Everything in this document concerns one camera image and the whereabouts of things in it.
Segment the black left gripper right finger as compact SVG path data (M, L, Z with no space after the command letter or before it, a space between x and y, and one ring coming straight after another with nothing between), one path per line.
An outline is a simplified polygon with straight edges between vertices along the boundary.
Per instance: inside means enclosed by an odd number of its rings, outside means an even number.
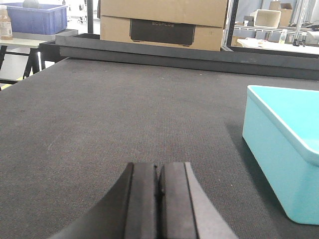
M197 181L189 162L166 163L159 179L163 239L236 239Z

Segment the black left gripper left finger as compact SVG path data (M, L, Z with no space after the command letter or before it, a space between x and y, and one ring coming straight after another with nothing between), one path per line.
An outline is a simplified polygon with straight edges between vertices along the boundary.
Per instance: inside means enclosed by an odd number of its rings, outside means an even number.
M122 175L85 215L54 239L156 239L157 167L128 163Z

